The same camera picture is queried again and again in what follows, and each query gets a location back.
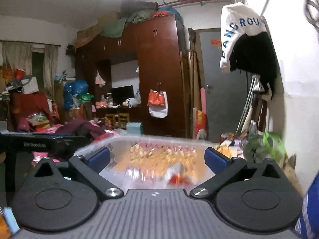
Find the red packets bag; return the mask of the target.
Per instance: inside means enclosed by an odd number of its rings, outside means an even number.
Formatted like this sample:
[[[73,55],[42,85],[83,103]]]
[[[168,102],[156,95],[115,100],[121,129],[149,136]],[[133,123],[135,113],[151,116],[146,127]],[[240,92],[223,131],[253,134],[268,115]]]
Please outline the red packets bag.
[[[193,185],[192,180],[185,176],[184,167],[180,162],[176,162],[167,169],[164,180],[171,186]]]

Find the pile of dark clothes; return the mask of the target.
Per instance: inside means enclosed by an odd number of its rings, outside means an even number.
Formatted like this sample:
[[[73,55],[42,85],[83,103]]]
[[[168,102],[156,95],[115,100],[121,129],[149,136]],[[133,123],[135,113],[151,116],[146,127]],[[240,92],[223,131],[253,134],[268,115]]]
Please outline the pile of dark clothes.
[[[74,119],[71,122],[59,127],[55,134],[67,134],[71,136],[84,136],[87,139],[95,140],[105,134],[104,129],[93,125],[84,119]]]

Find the green and white plastic bag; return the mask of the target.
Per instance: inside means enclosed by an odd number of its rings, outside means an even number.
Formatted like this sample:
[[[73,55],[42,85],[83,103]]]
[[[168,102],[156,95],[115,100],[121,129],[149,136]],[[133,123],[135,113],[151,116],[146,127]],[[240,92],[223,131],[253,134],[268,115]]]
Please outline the green and white plastic bag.
[[[281,165],[287,151],[279,135],[273,132],[265,132],[262,135],[255,134],[249,138],[243,155],[247,162],[259,164],[265,158],[272,158]]]

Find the teal small box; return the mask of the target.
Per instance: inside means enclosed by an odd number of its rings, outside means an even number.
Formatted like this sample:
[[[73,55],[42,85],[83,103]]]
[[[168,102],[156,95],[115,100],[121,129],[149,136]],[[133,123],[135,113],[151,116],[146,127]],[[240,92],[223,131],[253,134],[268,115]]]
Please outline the teal small box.
[[[129,122],[126,124],[126,131],[128,134],[142,135],[143,125],[141,122]]]

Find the blue plastic bags pile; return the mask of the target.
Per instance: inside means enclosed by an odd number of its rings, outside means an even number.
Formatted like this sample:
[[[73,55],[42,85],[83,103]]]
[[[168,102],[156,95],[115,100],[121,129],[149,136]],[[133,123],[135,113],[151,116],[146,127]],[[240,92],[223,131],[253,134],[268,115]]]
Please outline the blue plastic bags pile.
[[[87,100],[88,83],[85,80],[68,82],[63,88],[63,109],[70,110],[74,106],[74,98],[77,105],[84,104]]]

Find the white plastic lattice basket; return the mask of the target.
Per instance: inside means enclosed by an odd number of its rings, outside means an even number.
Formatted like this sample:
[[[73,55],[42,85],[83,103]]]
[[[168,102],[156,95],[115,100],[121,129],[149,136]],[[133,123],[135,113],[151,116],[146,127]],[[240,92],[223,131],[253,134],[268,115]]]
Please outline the white plastic lattice basket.
[[[93,152],[108,147],[111,158],[100,172],[124,192],[129,189],[186,189],[191,191],[214,176],[204,162],[204,152],[214,144],[202,140],[179,139],[162,136],[124,135],[100,139],[78,149],[75,155],[86,158]],[[168,185],[164,176],[167,169],[180,162],[190,186]]]

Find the black monitor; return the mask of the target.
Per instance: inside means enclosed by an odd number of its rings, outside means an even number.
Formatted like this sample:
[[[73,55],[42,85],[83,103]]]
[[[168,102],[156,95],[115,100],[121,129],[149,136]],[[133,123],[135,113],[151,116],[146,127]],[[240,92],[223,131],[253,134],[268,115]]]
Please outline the black monitor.
[[[134,88],[132,85],[121,86],[111,89],[113,105],[122,105],[127,99],[134,97]]]

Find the grey metal door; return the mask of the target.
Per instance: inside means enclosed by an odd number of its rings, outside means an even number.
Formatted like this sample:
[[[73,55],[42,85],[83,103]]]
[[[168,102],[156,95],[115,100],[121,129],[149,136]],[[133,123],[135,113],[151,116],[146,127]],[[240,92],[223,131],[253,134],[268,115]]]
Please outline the grey metal door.
[[[223,133],[235,133],[248,96],[245,72],[223,73],[221,30],[199,32],[208,120],[208,140],[219,142]]]

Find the orange and white hanging bag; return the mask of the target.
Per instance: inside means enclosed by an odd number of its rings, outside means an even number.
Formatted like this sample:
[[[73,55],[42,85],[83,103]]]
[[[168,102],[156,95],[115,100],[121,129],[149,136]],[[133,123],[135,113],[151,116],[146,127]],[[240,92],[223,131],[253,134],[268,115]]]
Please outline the orange and white hanging bag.
[[[164,119],[168,115],[168,98],[165,91],[150,90],[148,96],[149,114],[154,118]]]

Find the beige window curtain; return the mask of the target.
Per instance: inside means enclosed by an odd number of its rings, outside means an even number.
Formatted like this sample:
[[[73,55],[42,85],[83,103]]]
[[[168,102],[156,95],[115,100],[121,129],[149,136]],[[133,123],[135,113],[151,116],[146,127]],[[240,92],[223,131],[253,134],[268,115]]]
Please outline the beige window curtain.
[[[44,47],[44,63],[43,78],[46,95],[50,99],[54,99],[54,82],[58,65],[58,47],[54,45],[45,45]]]

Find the blue fabric bag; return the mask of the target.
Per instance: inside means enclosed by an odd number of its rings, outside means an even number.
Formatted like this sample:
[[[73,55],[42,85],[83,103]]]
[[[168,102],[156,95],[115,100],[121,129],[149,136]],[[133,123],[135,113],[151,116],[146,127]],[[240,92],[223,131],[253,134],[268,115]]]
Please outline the blue fabric bag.
[[[302,213],[295,225],[295,231],[308,239],[318,238],[319,234],[319,180],[318,174],[309,187],[302,203]]]

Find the black hanging garment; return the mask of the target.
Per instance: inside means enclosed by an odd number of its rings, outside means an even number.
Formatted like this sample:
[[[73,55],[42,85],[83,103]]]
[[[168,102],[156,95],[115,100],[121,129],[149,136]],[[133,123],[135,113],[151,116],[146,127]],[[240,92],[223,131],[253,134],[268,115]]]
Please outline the black hanging garment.
[[[275,93],[277,64],[275,51],[267,32],[255,36],[242,35],[230,55],[230,71],[243,70],[260,76],[261,95]]]

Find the green cloth atop wardrobe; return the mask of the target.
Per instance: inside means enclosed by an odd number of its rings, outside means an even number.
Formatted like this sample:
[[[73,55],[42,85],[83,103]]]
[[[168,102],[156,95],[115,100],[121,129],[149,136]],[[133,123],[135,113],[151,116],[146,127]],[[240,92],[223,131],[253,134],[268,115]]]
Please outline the green cloth atop wardrobe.
[[[132,13],[128,17],[120,16],[119,12],[110,12],[98,19],[98,31],[101,36],[119,38],[122,36],[124,27],[127,24],[137,24],[149,20],[155,10],[146,9]]]

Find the dark red wooden wardrobe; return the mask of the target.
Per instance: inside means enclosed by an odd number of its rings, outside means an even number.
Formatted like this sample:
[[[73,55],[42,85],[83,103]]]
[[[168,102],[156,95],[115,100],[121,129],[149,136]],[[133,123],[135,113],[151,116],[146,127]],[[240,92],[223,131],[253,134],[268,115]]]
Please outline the dark red wooden wardrobe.
[[[76,49],[76,78],[85,80],[94,102],[119,86],[139,91],[131,120],[148,135],[189,136],[189,68],[183,24],[174,14],[128,24],[119,38],[96,36]],[[155,118],[147,106],[151,90],[166,92],[168,115]]]

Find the white hoodie with blue letters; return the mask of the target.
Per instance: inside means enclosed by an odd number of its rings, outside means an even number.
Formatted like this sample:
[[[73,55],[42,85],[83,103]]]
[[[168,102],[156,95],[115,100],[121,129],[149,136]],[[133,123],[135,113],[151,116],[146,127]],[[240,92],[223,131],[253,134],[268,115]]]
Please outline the white hoodie with blue letters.
[[[256,36],[266,31],[266,26],[253,9],[242,2],[225,5],[221,12],[220,68],[223,73],[231,72],[230,56],[236,42],[243,36]]]

